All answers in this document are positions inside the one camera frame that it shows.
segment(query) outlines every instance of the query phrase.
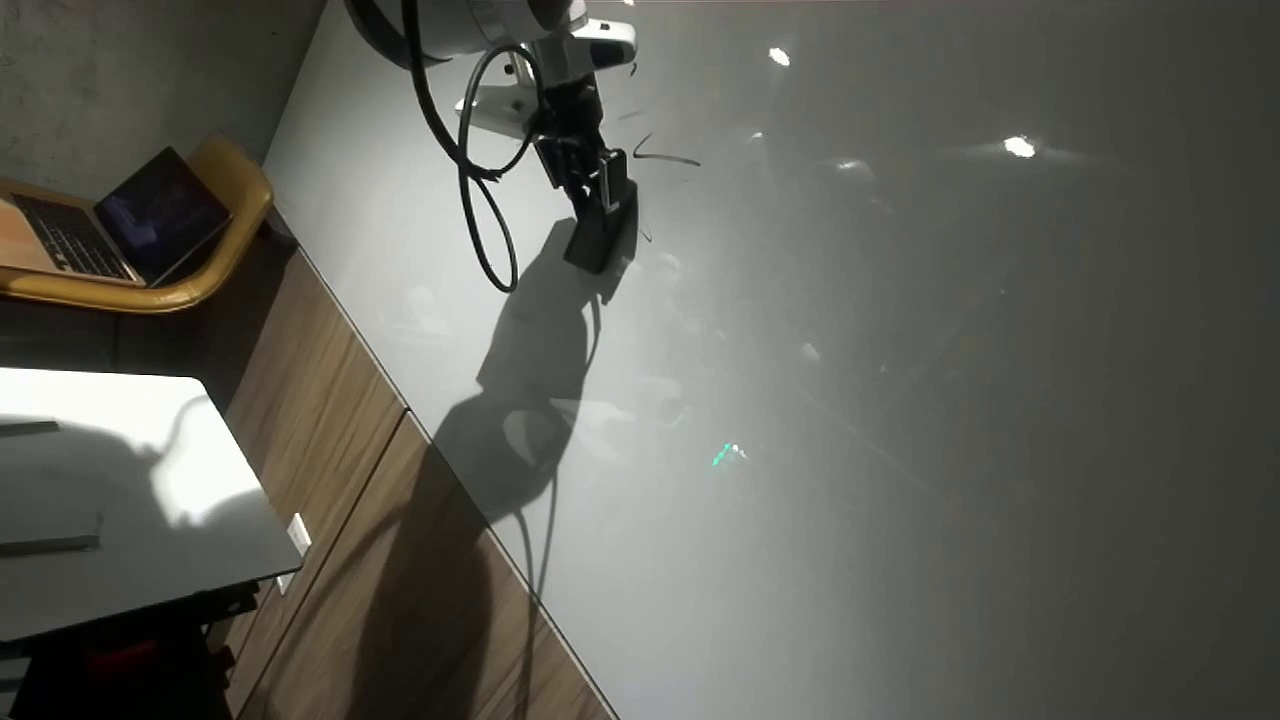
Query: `chair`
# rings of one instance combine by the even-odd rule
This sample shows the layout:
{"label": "chair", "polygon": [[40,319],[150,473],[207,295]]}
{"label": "chair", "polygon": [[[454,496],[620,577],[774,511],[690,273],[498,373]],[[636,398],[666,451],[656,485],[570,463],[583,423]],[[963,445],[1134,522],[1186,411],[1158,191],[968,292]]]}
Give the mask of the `chair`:
{"label": "chair", "polygon": [[0,300],[32,300],[32,306],[60,306],[60,307],[87,307],[87,314],[118,314],[118,317],[173,317],[216,295],[227,283],[227,277],[238,270],[248,243],[255,240],[266,215],[272,184],[265,168],[250,156],[245,156],[230,139],[199,146],[195,156],[187,156],[187,163],[230,215],[227,233],[216,240],[216,249],[192,277],[161,289],[130,289],[130,283],[94,283],[94,280],[0,270]]}

